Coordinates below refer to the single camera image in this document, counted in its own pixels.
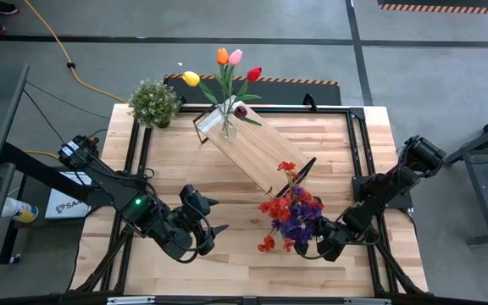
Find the flower bouquet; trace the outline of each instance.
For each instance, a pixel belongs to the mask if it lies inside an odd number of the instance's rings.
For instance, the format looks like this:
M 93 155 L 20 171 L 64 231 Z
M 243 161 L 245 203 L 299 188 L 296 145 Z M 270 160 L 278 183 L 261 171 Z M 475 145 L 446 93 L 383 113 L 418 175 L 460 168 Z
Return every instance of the flower bouquet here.
M 295 184 L 298 174 L 293 170 L 295 164 L 282 162 L 278 170 L 286 172 L 289 191 L 283 196 L 263 202 L 258 209 L 272 218 L 272 230 L 258 245 L 258 250 L 268 252 L 275 247 L 274 235 L 280 232 L 284 238 L 284 249 L 307 246 L 312 239 L 318 220 L 322 217 L 323 203 L 313 197 L 303 187 Z
M 243 106 L 238 106 L 233 109 L 236 102 L 249 101 L 253 99 L 259 99 L 260 96 L 247 94 L 248 81 L 256 81 L 261 77 L 263 69 L 261 67 L 255 67 L 248 71 L 247 78 L 242 84 L 236 96 L 233 95 L 233 72 L 235 67 L 241 62 L 242 51 L 240 49 L 235 50 L 231 55 L 227 53 L 224 47 L 218 49 L 218 65 L 219 74 L 213 73 L 216 81 L 221 87 L 223 95 L 222 102 L 219 103 L 214 93 L 203 83 L 201 78 L 194 72 L 187 71 L 184 73 L 183 79 L 188 86 L 199 86 L 202 94 L 214 105 L 217 106 L 222 116 L 221 133 L 226 138 L 231 138 L 236 135 L 235 126 L 230 122 L 230 115 L 234 114 L 238 119 L 250 124 L 261 126 L 261 124 L 253 119 L 247 118 L 247 110 Z

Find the yellow cable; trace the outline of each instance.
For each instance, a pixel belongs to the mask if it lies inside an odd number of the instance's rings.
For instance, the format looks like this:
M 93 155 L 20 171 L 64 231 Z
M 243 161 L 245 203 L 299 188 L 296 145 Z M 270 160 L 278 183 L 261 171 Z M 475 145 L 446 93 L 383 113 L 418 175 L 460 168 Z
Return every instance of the yellow cable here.
M 56 36 L 56 34 L 54 33 L 54 31 L 52 30 L 52 28 L 50 27 L 50 25 L 48 25 L 48 23 L 41 17 L 41 15 L 39 13 L 37 13 L 37 11 L 35 10 L 35 8 L 33 7 L 33 5 L 31 5 L 31 3 L 28 1 L 28 0 L 24 0 L 25 4 L 27 4 L 27 6 L 29 6 L 31 8 L 31 10 L 33 11 L 33 13 L 35 13 L 35 15 L 37 15 L 37 17 L 42 21 L 42 23 L 48 28 L 48 30 L 50 31 L 50 33 L 52 34 L 52 36 L 54 37 L 54 39 L 56 40 L 56 42 L 58 42 L 58 45 L 61 47 L 62 51 L 64 51 L 64 54 L 65 54 L 65 57 L 67 58 L 67 62 L 68 63 L 72 63 L 73 61 L 71 60 L 71 57 L 69 56 L 69 54 L 67 53 L 67 50 L 65 50 L 65 47 L 64 45 L 61 43 L 61 41 L 58 39 L 58 36 Z M 91 85 L 88 85 L 86 84 L 84 81 L 82 81 L 78 75 L 76 74 L 75 72 L 75 68 L 73 67 L 70 67 L 71 71 L 73 72 L 73 75 L 75 76 L 76 78 L 76 81 L 78 81 L 81 85 L 83 85 L 84 87 L 86 88 L 89 88 L 89 89 L 92 89 L 93 91 L 95 92 L 99 92 L 99 93 L 102 93 L 106 96 L 109 96 L 115 100 L 118 100 L 122 103 L 127 103 L 127 101 L 125 101 L 123 98 L 121 97 L 117 97 L 115 96 L 114 94 L 112 93 L 108 93 L 106 91 L 103 91 L 101 89 L 97 89 L 96 87 L 94 86 L 91 86 Z
M 51 152 L 42 152 L 42 151 L 24 151 L 24 153 L 30 153 L 30 154 L 40 154 L 40 155 L 43 155 L 43 156 L 48 156 L 48 157 L 52 157 L 52 158 L 55 158 L 55 159 L 59 159 L 59 157 Z

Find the tulip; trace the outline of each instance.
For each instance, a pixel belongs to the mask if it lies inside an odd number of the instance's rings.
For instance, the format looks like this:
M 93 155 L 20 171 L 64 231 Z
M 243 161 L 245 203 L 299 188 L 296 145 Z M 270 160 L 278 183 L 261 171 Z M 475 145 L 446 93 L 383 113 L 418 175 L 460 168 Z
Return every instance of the tulip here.
M 238 65 L 242 59 L 242 51 L 241 49 L 236 49 L 230 56 L 229 56 L 229 64 L 234 66 Z
M 256 81 L 261 77 L 261 72 L 263 72 L 263 69 L 261 67 L 255 67 L 249 71 L 247 71 L 247 79 L 249 81 Z
M 218 64 L 227 64 L 229 62 L 229 55 L 224 47 L 218 49 Z
M 238 119 L 244 119 L 246 118 L 247 116 L 247 110 L 244 106 L 238 106 L 236 107 L 235 109 L 235 116 L 238 118 Z
M 197 86 L 201 82 L 201 78 L 195 72 L 187 71 L 182 77 L 188 86 Z

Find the pink tulip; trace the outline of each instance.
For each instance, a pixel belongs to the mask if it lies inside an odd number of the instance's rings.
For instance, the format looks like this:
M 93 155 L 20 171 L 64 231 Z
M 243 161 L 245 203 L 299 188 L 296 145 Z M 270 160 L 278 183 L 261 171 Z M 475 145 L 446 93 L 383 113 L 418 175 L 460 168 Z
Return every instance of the pink tulip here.
M 229 64 L 234 66 L 238 65 L 242 59 L 242 51 L 241 49 L 236 49 L 230 56 L 229 56 Z

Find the yellow tulip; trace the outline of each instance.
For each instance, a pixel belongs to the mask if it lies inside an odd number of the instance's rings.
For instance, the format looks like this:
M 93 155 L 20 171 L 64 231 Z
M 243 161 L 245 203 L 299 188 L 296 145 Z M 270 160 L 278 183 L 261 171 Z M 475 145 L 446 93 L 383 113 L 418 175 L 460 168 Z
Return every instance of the yellow tulip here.
M 201 82 L 201 78 L 195 72 L 187 71 L 182 77 L 188 86 L 197 86 Z

